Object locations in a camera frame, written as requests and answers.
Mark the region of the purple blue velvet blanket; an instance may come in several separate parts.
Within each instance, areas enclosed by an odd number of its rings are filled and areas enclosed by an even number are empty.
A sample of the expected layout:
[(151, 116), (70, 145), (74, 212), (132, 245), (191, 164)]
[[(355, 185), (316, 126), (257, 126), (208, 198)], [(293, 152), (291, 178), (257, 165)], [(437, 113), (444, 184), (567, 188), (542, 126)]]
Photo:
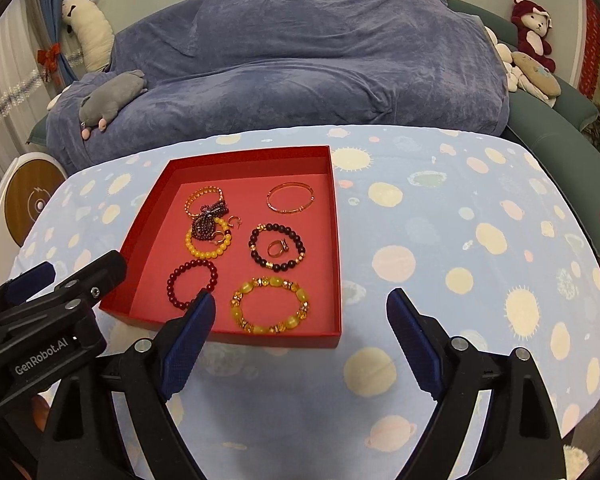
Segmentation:
[[(141, 70), (147, 91), (83, 140), (81, 101)], [(497, 136), (504, 66), (480, 18), (446, 0), (184, 0), (119, 32), (105, 73), (74, 82), (46, 118), (68, 172), (218, 134), (397, 125)]]

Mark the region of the beige white plush toy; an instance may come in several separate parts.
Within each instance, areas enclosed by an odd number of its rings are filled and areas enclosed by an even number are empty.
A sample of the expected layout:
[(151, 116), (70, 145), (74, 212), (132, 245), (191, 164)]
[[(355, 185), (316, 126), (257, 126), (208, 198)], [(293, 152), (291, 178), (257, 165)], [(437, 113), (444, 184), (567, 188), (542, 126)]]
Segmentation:
[(554, 75), (528, 54), (512, 52), (506, 44), (498, 40), (495, 32), (489, 27), (486, 27), (486, 34), (503, 63), (508, 91), (527, 92), (547, 106), (553, 107), (558, 96), (562, 94), (562, 87)]

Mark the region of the blue curtain with red bow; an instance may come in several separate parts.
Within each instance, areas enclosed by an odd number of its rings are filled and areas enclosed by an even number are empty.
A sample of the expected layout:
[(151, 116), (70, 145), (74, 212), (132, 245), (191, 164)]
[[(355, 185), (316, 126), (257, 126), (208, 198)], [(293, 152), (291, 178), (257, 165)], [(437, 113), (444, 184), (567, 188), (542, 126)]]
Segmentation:
[(57, 90), (76, 80), (76, 74), (62, 54), (60, 33), (62, 0), (31, 0), (33, 30), (38, 40), (35, 61), (42, 68), (43, 80)]

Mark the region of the white round robot vacuum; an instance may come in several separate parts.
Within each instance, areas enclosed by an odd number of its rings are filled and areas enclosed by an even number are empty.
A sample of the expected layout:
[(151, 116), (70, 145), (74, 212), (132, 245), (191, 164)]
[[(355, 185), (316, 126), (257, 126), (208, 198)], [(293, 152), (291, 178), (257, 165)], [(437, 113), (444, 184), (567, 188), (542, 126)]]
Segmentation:
[(55, 191), (67, 180), (49, 154), (31, 152), (14, 159), (0, 182), (0, 285), (35, 221)]

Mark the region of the blue planet print tablecloth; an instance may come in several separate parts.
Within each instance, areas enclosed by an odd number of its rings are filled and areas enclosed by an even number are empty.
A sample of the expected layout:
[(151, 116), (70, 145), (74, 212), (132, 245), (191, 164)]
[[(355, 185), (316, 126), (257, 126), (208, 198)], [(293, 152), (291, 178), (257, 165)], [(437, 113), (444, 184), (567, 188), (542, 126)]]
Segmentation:
[(600, 400), (600, 268), (539, 163), (493, 136), (301, 127), (215, 136), (88, 168), (35, 223), (12, 272), (58, 278), (119, 247), (171, 159), (326, 144), (343, 277), (334, 350), (206, 344), (169, 404), (211, 479), (391, 479), (434, 409), (386, 318), (391, 289), (476, 348), (528, 348), (562, 432)]

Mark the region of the thin red gold bangle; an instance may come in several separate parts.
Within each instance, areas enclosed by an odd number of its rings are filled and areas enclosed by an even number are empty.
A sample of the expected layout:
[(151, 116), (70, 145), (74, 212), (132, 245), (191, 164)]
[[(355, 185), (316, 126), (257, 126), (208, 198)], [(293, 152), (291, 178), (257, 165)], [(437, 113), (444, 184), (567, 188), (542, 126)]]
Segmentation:
[(265, 203), (276, 214), (298, 214), (314, 204), (315, 192), (309, 183), (288, 181), (273, 186)]

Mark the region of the long dark garnet bead strand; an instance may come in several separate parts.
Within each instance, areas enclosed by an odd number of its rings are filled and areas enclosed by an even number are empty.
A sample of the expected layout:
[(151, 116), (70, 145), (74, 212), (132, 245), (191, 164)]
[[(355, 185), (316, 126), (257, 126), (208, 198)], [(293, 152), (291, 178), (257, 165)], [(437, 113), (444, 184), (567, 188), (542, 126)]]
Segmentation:
[(215, 220), (228, 214), (225, 200), (217, 200), (210, 205), (200, 208), (200, 213), (195, 214), (192, 222), (192, 237), (195, 240), (212, 240), (215, 232)]

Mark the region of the red white monkey plush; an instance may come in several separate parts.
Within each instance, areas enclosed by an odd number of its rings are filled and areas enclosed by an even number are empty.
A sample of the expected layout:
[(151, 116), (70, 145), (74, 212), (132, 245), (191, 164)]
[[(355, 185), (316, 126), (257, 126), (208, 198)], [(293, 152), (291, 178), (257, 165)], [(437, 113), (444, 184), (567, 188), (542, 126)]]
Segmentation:
[(554, 74), (555, 62), (548, 57), (552, 53), (552, 47), (546, 40), (552, 28), (552, 18), (547, 10), (531, 0), (514, 0), (510, 20), (517, 27), (518, 50), (528, 54)]

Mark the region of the grey mouse plush toy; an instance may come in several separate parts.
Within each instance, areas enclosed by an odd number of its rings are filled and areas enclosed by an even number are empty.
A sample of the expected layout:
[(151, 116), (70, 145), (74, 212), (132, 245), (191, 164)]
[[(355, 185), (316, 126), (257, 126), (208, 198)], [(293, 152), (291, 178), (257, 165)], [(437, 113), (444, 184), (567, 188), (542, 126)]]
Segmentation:
[(93, 129), (104, 132), (123, 107), (146, 91), (147, 81), (141, 70), (124, 72), (95, 89), (79, 107), (82, 139), (88, 140)]

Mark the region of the white curtain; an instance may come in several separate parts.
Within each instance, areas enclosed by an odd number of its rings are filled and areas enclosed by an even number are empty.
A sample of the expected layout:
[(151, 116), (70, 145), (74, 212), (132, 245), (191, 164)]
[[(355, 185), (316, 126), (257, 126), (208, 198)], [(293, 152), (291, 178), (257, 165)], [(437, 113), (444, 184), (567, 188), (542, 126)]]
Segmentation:
[(50, 102), (36, 60), (39, 48), (26, 0), (12, 0), (0, 17), (0, 180), (12, 161), (30, 150), (31, 130)]

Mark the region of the red cardboard tray box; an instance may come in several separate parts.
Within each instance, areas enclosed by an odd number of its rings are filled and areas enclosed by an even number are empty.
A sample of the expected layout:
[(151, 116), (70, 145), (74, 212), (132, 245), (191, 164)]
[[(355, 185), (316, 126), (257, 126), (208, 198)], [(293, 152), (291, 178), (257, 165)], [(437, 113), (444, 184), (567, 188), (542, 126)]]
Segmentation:
[[(314, 204), (276, 214), (265, 199), (279, 183), (306, 182)], [(195, 240), (200, 208), (225, 200), (212, 240)], [(196, 266), (168, 279), (186, 262), (212, 252), (219, 271), (212, 292), (210, 338), (265, 347), (334, 348), (342, 333), (336, 188), (326, 145), (252, 150), (173, 159), (140, 207), (120, 249), (124, 282), (100, 308), (125, 322), (158, 327), (182, 315), (209, 283)]]

